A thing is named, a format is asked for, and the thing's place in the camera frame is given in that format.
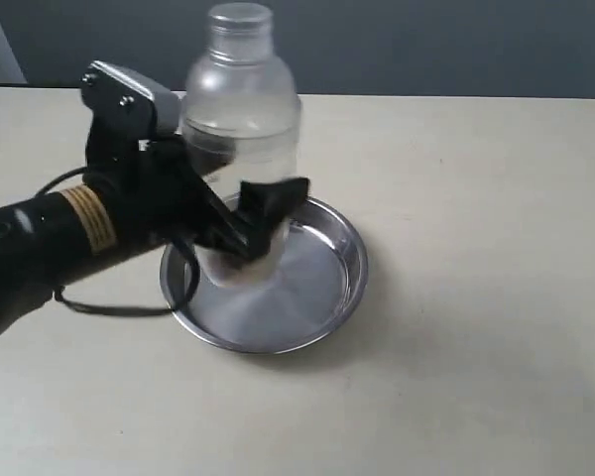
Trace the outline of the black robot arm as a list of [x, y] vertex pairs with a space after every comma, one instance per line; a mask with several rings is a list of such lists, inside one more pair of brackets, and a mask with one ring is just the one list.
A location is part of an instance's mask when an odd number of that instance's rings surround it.
[[79, 185], [50, 183], [0, 207], [0, 335], [84, 278], [174, 245], [224, 253], [237, 264], [269, 254], [280, 225], [308, 196], [307, 178], [242, 182], [227, 206], [192, 167], [183, 138], [124, 140], [91, 125]]

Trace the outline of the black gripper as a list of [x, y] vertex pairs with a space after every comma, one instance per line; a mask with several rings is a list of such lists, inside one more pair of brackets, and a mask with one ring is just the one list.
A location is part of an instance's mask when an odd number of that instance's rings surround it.
[[153, 233], [195, 243], [247, 261], [271, 250], [279, 227], [308, 198], [308, 178], [242, 181], [237, 217], [192, 167], [183, 137], [147, 132], [134, 137], [94, 117], [85, 149], [84, 181], [109, 200], [123, 237]]

